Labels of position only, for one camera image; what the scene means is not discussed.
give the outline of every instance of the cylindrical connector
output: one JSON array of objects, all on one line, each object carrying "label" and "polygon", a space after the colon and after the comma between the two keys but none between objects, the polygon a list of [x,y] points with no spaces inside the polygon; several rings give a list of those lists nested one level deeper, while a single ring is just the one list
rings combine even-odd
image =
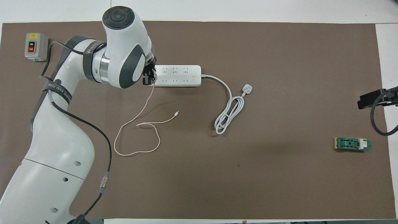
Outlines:
[{"label": "cylindrical connector", "polygon": [[105,172],[105,176],[102,178],[101,185],[100,185],[100,194],[103,194],[105,191],[106,186],[108,185],[109,181],[109,172]]}]

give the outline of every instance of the black clamp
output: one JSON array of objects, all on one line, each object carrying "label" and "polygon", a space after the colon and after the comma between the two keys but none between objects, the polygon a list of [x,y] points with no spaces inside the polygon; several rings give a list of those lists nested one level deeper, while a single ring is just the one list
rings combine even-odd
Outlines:
[{"label": "black clamp", "polygon": [[387,90],[384,88],[378,89],[373,92],[369,92],[365,95],[359,97],[360,101],[357,102],[358,109],[365,109],[368,107],[372,107],[373,103],[381,94],[383,96],[381,99],[376,102],[376,106],[390,106],[395,105],[398,106],[398,94],[397,92],[386,92]]},{"label": "black clamp", "polygon": [[142,71],[142,74],[144,75],[142,79],[143,85],[152,85],[155,83],[156,79],[154,73],[154,70],[156,71],[155,65],[156,65],[156,57],[154,57],[151,61],[149,61],[148,64],[144,67],[144,70]]}]

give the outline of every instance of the power socket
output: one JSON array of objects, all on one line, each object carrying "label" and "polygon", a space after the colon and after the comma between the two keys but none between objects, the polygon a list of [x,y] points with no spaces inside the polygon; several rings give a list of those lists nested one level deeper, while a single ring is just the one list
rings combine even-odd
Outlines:
[{"label": "power socket", "polygon": [[202,83],[199,65],[155,65],[155,87],[197,87]]}]

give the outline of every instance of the white power cord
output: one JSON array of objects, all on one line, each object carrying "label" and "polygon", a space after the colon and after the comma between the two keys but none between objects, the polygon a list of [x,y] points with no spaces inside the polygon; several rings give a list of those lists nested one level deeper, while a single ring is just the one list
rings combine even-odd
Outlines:
[{"label": "white power cord", "polygon": [[[212,76],[212,75],[202,75],[201,77],[202,78],[212,78],[212,79],[219,81],[227,88],[227,90],[229,92],[230,99],[226,103],[226,107],[225,107],[224,111],[221,112],[221,114],[217,117],[216,121],[214,122],[214,128],[216,129],[216,133],[221,135],[222,133],[225,132],[228,125],[232,122],[232,119],[234,119],[234,117],[236,115],[238,115],[239,112],[242,110],[244,103],[245,103],[243,97],[246,94],[249,94],[253,90],[253,87],[249,84],[246,84],[242,88],[243,93],[241,96],[232,97],[232,93],[231,93],[231,90],[229,89],[228,85],[225,82],[223,82],[221,79],[219,79],[215,76]],[[232,108],[232,110],[228,113],[228,111],[231,108],[231,104],[234,100],[236,100],[236,104]]]}]

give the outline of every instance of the power cord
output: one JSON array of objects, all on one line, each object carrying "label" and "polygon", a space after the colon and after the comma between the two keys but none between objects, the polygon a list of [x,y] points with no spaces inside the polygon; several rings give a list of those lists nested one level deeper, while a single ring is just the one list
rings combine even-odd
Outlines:
[{"label": "power cord", "polygon": [[[231,93],[231,90],[229,89],[228,85],[225,82],[223,82],[221,79],[219,79],[215,76],[212,76],[212,75],[202,75],[201,77],[202,78],[212,78],[212,79],[219,81],[227,88],[227,90],[229,92],[230,98],[229,98],[228,102],[226,103],[226,107],[223,110],[223,112],[221,112],[221,114],[217,117],[216,121],[214,122],[214,128],[216,129],[216,133],[221,135],[222,133],[225,132],[226,128],[232,122],[234,117],[236,115],[238,115],[239,112],[243,109],[243,106],[245,103],[243,97],[246,94],[249,94],[253,90],[253,87],[249,84],[246,84],[242,88],[243,93],[241,96],[232,97],[232,93]],[[231,104],[234,100],[236,100],[236,104],[231,109]]]},{"label": "power cord", "polygon": [[398,86],[397,86],[397,87],[394,87],[394,88],[391,88],[391,89],[388,89],[388,90],[382,92],[382,93],[375,99],[375,101],[373,102],[372,109],[371,109],[371,123],[372,123],[372,126],[373,126],[373,128],[375,129],[375,131],[376,131],[377,133],[381,134],[382,136],[390,136],[390,135],[392,135],[392,134],[394,134],[394,133],[396,133],[396,132],[398,131],[398,125],[397,125],[397,126],[395,126],[395,128],[394,128],[393,130],[391,130],[391,131],[389,131],[389,132],[382,132],[382,131],[380,131],[380,129],[376,126],[376,123],[375,123],[375,118],[374,118],[375,108],[376,108],[377,104],[380,102],[381,98],[383,98],[383,96],[386,95],[386,94],[389,93],[389,92],[398,92]]}]

